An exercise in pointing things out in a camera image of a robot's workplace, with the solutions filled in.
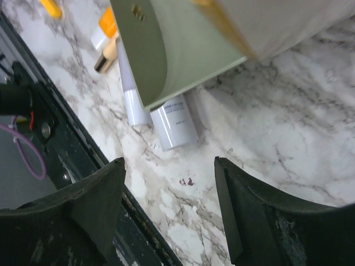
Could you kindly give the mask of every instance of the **screw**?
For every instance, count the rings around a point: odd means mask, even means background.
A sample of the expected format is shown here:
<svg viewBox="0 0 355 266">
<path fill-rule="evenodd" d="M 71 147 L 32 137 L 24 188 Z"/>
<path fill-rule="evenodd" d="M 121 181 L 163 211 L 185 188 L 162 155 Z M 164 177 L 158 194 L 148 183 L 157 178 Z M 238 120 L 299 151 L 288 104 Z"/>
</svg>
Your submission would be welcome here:
<svg viewBox="0 0 355 266">
<path fill-rule="evenodd" d="M 41 127 L 42 136 L 47 139 L 50 137 L 50 126 L 44 122 Z"/>
<path fill-rule="evenodd" d="M 63 179 L 66 180 L 66 181 L 70 180 L 70 177 L 69 177 L 68 173 L 64 173 Z"/>
</svg>

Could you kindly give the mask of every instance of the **small red mark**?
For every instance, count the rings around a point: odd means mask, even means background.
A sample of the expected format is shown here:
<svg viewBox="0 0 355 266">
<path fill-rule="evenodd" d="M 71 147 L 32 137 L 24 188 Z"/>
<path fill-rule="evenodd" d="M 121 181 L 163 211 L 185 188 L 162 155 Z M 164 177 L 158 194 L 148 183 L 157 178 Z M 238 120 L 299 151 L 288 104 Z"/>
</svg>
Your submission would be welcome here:
<svg viewBox="0 0 355 266">
<path fill-rule="evenodd" d="M 193 186 L 193 185 L 195 184 L 195 182 L 192 181 L 192 179 L 191 179 L 190 177 L 189 177 L 189 179 L 187 180 L 187 183 L 186 183 L 185 179 L 181 179 L 181 180 L 179 181 L 179 183 L 180 183 L 180 185 L 182 185 L 182 186 Z"/>
</svg>

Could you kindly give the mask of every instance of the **gold cap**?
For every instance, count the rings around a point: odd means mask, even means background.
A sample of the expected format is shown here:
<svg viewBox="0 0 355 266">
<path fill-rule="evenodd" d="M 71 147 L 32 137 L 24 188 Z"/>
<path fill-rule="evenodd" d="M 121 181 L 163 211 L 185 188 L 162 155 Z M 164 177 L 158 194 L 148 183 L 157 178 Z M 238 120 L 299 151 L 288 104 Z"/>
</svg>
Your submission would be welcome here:
<svg viewBox="0 0 355 266">
<path fill-rule="evenodd" d="M 106 73 L 113 62 L 114 60 L 109 60 L 102 54 L 99 60 L 96 62 L 94 69 L 99 73 Z"/>
</svg>

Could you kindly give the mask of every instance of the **black metal frame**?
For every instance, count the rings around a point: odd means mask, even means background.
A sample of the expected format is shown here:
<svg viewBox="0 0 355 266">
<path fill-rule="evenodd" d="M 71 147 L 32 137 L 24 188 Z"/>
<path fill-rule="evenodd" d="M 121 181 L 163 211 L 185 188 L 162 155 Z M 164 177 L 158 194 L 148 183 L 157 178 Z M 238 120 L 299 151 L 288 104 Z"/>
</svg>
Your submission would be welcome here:
<svg viewBox="0 0 355 266">
<path fill-rule="evenodd" d="M 106 165 L 106 157 L 2 12 L 0 35 L 2 38 L 6 36 L 11 49 L 21 55 L 18 61 L 58 122 L 45 145 L 37 141 L 46 155 L 46 162 L 51 165 L 49 176 L 56 177 L 52 178 L 56 187 L 62 188 L 73 182 L 59 176 L 68 174 L 78 181 Z M 182 265 L 126 186 L 121 205 L 114 245 L 129 265 L 134 262 L 137 265 Z M 111 265 L 121 264 L 116 256 L 112 258 L 115 261 Z"/>
</svg>

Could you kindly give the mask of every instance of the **white cosmetic bottle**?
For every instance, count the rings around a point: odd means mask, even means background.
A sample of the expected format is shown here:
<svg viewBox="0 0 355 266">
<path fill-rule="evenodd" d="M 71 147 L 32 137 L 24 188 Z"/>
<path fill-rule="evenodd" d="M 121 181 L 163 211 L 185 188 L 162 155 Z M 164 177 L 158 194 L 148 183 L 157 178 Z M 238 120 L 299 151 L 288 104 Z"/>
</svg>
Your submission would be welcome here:
<svg viewBox="0 0 355 266">
<path fill-rule="evenodd" d="M 123 94 L 126 104 L 128 124 L 130 126 L 146 125 L 151 122 L 150 115 L 145 111 L 140 103 L 137 93 L 137 86 L 128 62 L 127 54 L 123 42 L 116 40 L 118 53 L 118 64 L 120 66 Z"/>
<path fill-rule="evenodd" d="M 198 140 L 198 135 L 184 96 L 168 100 L 150 113 L 163 151 Z"/>
</svg>

